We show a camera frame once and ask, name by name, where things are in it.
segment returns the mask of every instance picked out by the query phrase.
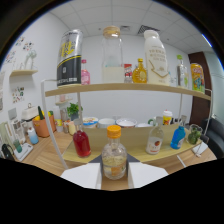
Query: bowl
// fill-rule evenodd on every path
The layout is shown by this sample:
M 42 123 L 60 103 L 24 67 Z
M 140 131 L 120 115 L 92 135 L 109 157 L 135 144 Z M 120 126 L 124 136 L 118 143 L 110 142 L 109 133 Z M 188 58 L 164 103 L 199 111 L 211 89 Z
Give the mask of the bowl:
M 85 128 L 96 128 L 98 123 L 98 118 L 96 117 L 84 117 L 83 125 Z
M 134 128 L 137 125 L 137 121 L 132 118 L 120 118 L 116 120 L 116 124 L 122 128 Z
M 115 120 L 111 119 L 111 118 L 103 118 L 100 119 L 98 122 L 98 128 L 107 128 L 110 125 L 114 125 L 115 124 Z

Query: red bottle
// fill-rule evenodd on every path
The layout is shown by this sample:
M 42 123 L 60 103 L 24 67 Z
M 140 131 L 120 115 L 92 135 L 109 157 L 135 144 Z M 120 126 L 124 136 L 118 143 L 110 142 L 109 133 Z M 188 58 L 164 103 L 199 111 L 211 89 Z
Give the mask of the red bottle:
M 82 130 L 81 119 L 74 120 L 76 132 L 73 142 L 79 157 L 88 157 L 91 154 L 88 135 Z

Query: jar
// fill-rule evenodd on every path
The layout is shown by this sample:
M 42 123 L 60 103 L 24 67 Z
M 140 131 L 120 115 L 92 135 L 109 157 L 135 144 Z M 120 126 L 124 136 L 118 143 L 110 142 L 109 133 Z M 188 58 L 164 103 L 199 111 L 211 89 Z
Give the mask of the jar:
M 160 41 L 159 34 L 154 30 L 146 30 L 144 37 L 148 83 L 169 86 L 166 50 Z
M 102 54 L 102 82 L 124 83 L 122 39 L 119 27 L 104 28 Z

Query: white bowl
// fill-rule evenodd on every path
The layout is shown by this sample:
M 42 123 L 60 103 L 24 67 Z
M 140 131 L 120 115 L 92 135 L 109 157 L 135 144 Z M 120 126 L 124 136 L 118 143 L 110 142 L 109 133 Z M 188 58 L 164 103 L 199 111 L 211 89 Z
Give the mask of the white bowl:
M 110 125 L 114 125 L 115 124 L 115 120 L 111 119 L 111 118 L 103 118 L 100 119 L 98 122 L 98 128 L 107 128 Z
M 122 128 L 134 128 L 137 125 L 137 121 L 132 118 L 121 118 L 116 121 L 116 124 Z

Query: ceiling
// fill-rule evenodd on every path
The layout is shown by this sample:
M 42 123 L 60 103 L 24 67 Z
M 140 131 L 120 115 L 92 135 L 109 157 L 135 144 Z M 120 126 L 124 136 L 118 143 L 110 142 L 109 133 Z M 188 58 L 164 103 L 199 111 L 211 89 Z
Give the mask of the ceiling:
M 180 14 L 151 0 L 73 0 L 50 11 L 68 30 L 80 29 L 84 37 L 103 35 L 106 26 L 130 26 L 121 35 L 138 34 L 142 25 L 155 28 L 163 43 L 187 54 L 213 52 L 201 33 Z

